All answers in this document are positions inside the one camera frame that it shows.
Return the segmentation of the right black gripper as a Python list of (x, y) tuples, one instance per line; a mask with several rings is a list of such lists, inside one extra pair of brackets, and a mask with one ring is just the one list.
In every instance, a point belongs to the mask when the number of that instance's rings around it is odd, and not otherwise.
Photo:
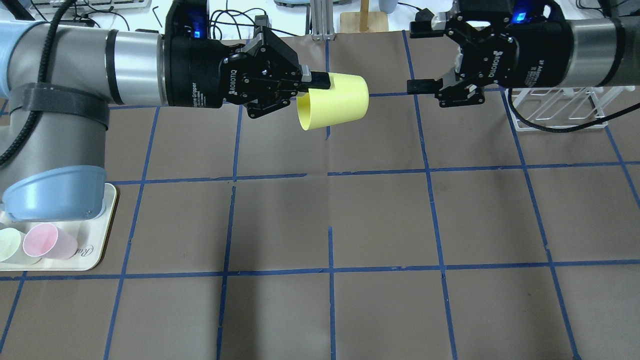
[(484, 103), (484, 88), (551, 88), (569, 68), (573, 35), (553, 0), (455, 0), (411, 39), (446, 36), (458, 45), (452, 79), (409, 79), (409, 95), (434, 95), (442, 108)]

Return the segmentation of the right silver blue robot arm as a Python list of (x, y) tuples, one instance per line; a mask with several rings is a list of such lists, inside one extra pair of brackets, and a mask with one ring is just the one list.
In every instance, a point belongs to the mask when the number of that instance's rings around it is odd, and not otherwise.
[(455, 65), (439, 79), (411, 79), (407, 93), (433, 95), (442, 108), (478, 105), (483, 89), (584, 88), (639, 84), (638, 16), (564, 19), (544, 16), (549, 0), (455, 0), (423, 9), (412, 39), (448, 37)]

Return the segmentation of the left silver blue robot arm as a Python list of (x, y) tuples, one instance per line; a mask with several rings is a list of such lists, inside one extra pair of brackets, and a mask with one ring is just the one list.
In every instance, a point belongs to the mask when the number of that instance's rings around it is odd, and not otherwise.
[(271, 28), (247, 44), (208, 38), (205, 0), (174, 0), (164, 34), (1, 23), (1, 210), (14, 223), (91, 220), (102, 214), (105, 146), (112, 104), (219, 109), (240, 105), (262, 117), (310, 90), (327, 90)]

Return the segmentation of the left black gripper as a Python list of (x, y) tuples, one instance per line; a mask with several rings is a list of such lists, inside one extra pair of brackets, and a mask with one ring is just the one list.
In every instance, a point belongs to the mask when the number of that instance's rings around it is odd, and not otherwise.
[(208, 37), (205, 0), (174, 0), (163, 36), (166, 104), (192, 109), (241, 105), (251, 118), (288, 107), (308, 89), (329, 90), (330, 74), (310, 71), (269, 27), (254, 28), (247, 44)]

